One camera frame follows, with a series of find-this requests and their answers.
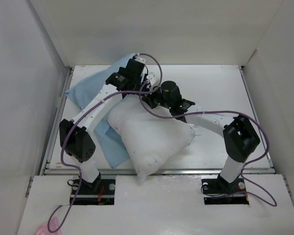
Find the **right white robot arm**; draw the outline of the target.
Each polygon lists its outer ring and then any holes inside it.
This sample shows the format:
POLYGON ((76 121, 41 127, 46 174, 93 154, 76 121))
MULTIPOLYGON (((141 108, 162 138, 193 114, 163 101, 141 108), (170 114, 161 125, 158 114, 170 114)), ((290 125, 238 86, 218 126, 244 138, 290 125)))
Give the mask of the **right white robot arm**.
POLYGON ((164 107, 170 113, 169 119, 200 126, 223 138, 228 157, 217 176, 216 186, 221 194, 233 193, 244 164, 260 143, 249 118, 242 114, 232 117, 205 111, 194 102, 183 99, 173 81, 166 81, 159 88, 144 82, 140 91, 145 92, 140 97, 144 108, 164 107))

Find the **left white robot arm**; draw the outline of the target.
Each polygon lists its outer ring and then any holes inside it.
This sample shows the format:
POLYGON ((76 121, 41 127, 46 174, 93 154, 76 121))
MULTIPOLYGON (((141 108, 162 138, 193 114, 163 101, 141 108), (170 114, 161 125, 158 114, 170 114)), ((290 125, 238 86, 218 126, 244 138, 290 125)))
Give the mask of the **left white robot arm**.
POLYGON ((94 129, 102 118, 120 102, 127 92, 134 93, 141 87, 146 61, 135 56, 125 67, 110 73, 93 100, 71 120, 63 119, 59 124, 61 155, 69 155, 79 172, 80 184, 89 194, 99 191, 101 175, 96 167, 94 129))

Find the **white pillow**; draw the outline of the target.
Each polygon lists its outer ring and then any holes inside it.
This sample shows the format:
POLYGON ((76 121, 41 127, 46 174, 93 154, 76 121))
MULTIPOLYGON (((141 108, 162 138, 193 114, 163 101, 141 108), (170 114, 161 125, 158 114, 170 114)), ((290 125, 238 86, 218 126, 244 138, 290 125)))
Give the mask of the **white pillow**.
POLYGON ((128 95, 107 115, 104 155, 112 168, 130 159, 140 181, 158 171, 197 136, 195 125, 165 119, 166 109, 157 107, 152 112, 154 115, 143 108, 137 96, 128 95))

